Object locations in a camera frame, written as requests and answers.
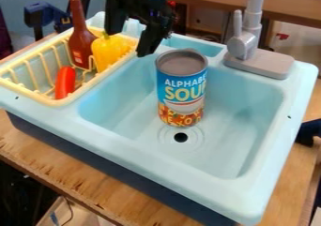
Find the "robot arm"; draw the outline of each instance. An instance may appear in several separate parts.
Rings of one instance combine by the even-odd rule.
[[[155,52],[163,38],[168,38],[176,15],[167,0],[107,0],[105,30],[107,34],[120,33],[128,17],[146,25],[137,46],[137,55],[143,57]]]

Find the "faucet handle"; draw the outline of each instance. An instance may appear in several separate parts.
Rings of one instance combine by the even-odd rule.
[[[233,26],[234,26],[234,37],[240,37],[242,34],[242,12],[241,12],[241,10],[234,11]]]
[[[235,58],[246,60],[252,55],[255,35],[243,30],[242,12],[236,10],[233,17],[234,36],[227,42],[227,50]]]

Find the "yellow dish rack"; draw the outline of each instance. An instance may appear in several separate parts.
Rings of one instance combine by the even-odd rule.
[[[94,35],[101,36],[101,28],[88,26],[88,29]],[[73,64],[70,57],[68,46],[70,35],[71,32],[63,37],[58,37],[54,41],[45,43],[41,48],[0,68],[0,85],[42,104],[55,107],[63,106],[87,92],[136,55],[135,48],[138,40],[120,34],[119,36],[134,42],[128,53],[118,58],[114,64],[101,73],[96,71],[93,56],[88,59],[89,69],[79,68]],[[76,90],[66,98],[57,100],[54,98],[55,78],[62,66],[71,66],[76,69]]]

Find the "faucet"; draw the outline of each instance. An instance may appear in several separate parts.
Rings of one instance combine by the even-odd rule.
[[[234,12],[234,35],[227,42],[228,53],[224,57],[224,64],[283,80],[288,76],[294,58],[257,48],[262,30],[263,2],[264,0],[248,0],[244,19],[241,10]]]
[[[241,10],[234,12],[234,36],[227,49],[235,58],[247,60],[253,56],[261,36],[262,6],[264,0],[248,0],[242,21]]]

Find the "soup can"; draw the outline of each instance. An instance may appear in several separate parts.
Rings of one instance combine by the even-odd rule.
[[[156,59],[158,112],[170,126],[190,127],[203,117],[207,59],[195,50],[173,50]]]

